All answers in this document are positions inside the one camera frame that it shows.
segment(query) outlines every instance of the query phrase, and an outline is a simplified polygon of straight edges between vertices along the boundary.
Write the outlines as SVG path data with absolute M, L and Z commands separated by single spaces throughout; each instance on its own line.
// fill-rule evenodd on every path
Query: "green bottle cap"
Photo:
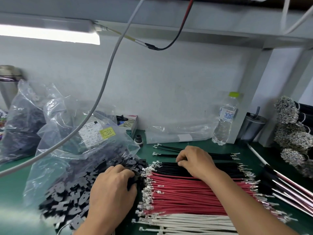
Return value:
M 237 97 L 239 96 L 239 92 L 231 91 L 231 92 L 229 93 L 229 96 L 230 96 L 230 97 L 237 98 Z

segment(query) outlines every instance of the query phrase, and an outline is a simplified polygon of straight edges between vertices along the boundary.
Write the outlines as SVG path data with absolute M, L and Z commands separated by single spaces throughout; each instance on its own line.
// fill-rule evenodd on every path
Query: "plastic bottle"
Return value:
M 212 141 L 218 145 L 224 145 L 229 137 L 233 116 L 237 109 L 238 92 L 231 91 L 227 99 L 227 104 L 219 110 L 219 123 L 214 130 Z

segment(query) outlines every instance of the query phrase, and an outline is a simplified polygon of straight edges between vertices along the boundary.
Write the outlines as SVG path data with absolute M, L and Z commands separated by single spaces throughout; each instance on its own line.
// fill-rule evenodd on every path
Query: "small box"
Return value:
M 137 129 L 138 116 L 137 115 L 127 115 L 124 116 L 127 121 L 120 121 L 119 127 L 125 129 L 125 132 L 129 137 L 134 138 L 135 131 Z

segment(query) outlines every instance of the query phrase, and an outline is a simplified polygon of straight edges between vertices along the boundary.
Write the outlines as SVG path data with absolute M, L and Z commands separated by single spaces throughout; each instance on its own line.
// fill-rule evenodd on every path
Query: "white label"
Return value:
M 178 137 L 179 137 L 179 142 L 189 142 L 189 141 L 193 140 L 191 135 L 188 134 L 188 133 L 186 133 L 186 134 L 178 134 Z
M 227 110 L 225 108 L 220 108 L 219 110 L 219 119 L 227 121 L 227 122 L 231 122 L 233 120 L 233 116 L 235 114 L 235 111 L 232 110 Z
M 103 139 L 100 130 L 102 130 L 102 126 L 99 122 L 94 121 L 85 124 L 78 133 L 80 134 L 81 138 L 83 139 L 87 148 L 91 148 L 92 146 L 99 144 L 106 139 Z

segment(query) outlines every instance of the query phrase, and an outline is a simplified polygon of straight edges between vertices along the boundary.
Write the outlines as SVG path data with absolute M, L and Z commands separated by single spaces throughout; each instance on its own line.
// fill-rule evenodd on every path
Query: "fluorescent light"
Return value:
M 0 14 L 0 35 L 73 43 L 100 44 L 88 20 Z

